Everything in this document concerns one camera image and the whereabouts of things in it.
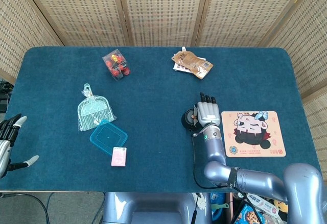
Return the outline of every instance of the clear plastic box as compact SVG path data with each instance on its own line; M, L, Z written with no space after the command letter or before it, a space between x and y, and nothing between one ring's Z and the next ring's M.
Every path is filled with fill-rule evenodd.
M130 69L127 65L127 61L118 49L110 52L102 59L115 80L120 80L124 76L130 74Z
M90 136L90 141L109 155L112 155L115 146L121 147L126 140L127 134L106 119L101 121Z

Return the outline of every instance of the cartoon mouse pad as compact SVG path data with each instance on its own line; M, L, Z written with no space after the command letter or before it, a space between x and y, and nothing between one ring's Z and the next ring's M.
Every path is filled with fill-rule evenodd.
M228 157L286 155L275 111L224 111L221 117Z

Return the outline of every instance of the blue bow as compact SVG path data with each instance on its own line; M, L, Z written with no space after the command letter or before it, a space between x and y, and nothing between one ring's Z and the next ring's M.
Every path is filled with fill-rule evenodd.
M263 112L263 111L260 111L256 116L255 116L255 119L259 119L263 117L264 119L268 119L268 112Z

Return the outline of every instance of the blue carpet tabletop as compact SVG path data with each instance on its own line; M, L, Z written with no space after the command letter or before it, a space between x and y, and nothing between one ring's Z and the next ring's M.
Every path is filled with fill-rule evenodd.
M6 118L28 117L19 131L12 162L39 155L29 168L8 172L0 190L99 192L198 192L193 180L190 133L181 116L204 92L222 111L278 113L285 157L227 158L227 164L273 173L305 162L319 168L289 55L280 48L188 48L214 64L200 80L173 71L179 47L119 47L131 74L115 81L102 57L114 47L36 47L25 54ZM78 131L77 106L89 83L108 99L128 134L126 167L94 146L94 131ZM196 173L203 185L205 147L197 139Z

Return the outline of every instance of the small pink package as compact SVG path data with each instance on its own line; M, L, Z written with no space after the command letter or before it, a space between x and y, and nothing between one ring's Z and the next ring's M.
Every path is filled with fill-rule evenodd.
M112 150L111 166L126 165L126 150L125 147L114 147Z

